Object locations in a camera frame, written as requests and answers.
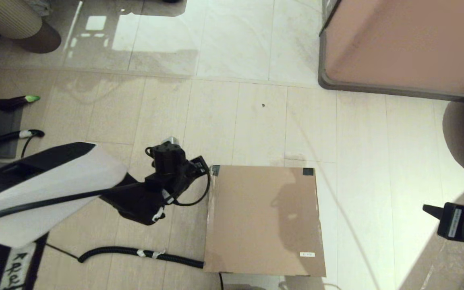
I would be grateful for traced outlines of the brown cardboard shoe box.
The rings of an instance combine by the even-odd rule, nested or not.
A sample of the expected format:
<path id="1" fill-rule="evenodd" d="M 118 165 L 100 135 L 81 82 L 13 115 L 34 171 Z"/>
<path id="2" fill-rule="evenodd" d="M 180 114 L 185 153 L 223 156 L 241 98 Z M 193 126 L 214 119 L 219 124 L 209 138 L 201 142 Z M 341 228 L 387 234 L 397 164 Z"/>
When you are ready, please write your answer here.
<path id="1" fill-rule="evenodd" d="M 316 170 L 213 166 L 203 269 L 326 277 Z"/>

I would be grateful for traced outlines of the clear plastic wrap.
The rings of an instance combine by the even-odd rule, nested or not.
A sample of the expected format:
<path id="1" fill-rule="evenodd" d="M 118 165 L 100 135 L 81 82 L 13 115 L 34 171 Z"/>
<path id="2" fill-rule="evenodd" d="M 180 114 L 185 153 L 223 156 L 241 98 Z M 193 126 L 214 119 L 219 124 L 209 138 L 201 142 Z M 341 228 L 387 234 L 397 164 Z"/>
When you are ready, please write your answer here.
<path id="1" fill-rule="evenodd" d="M 464 290 L 464 244 L 444 240 L 420 290 Z"/>

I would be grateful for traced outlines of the black rod with green tip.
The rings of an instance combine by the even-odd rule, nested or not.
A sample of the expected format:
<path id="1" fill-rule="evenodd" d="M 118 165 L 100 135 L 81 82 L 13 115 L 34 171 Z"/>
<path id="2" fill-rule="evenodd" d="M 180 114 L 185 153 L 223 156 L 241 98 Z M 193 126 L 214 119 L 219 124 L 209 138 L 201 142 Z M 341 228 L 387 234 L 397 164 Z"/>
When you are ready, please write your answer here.
<path id="1" fill-rule="evenodd" d="M 29 94 L 23 95 L 20 97 L 4 99 L 0 101 L 0 110 L 4 112 L 15 111 L 33 102 L 39 101 L 40 99 L 41 97 L 38 95 L 29 95 Z"/>

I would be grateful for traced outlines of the pink cabinet with dark trim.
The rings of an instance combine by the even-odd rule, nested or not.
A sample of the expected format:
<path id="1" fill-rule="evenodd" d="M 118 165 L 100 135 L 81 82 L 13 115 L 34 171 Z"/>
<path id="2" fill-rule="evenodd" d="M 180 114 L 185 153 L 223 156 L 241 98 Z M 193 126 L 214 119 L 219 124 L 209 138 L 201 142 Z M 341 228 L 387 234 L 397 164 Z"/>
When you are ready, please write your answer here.
<path id="1" fill-rule="evenodd" d="M 323 0 L 328 90 L 464 102 L 464 0 Z"/>

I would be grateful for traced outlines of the grey crumpled cloth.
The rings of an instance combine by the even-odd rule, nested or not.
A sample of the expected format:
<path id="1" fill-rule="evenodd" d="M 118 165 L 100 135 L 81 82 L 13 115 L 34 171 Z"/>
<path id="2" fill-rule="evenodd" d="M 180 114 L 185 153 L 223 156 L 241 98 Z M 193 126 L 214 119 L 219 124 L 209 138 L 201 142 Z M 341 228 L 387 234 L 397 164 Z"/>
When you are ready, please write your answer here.
<path id="1" fill-rule="evenodd" d="M 40 15 L 40 17 L 46 17 L 52 13 L 50 0 L 24 0 L 24 2 Z"/>

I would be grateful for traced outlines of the beige ribbed cylinder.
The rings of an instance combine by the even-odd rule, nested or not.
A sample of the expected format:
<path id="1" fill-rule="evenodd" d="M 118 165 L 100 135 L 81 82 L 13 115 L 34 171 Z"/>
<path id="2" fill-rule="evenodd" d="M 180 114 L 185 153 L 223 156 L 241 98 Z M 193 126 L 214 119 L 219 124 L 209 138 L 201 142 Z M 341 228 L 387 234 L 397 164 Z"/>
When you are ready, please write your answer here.
<path id="1" fill-rule="evenodd" d="M 24 0 L 0 0 L 0 35 L 26 39 L 40 31 L 43 21 Z"/>

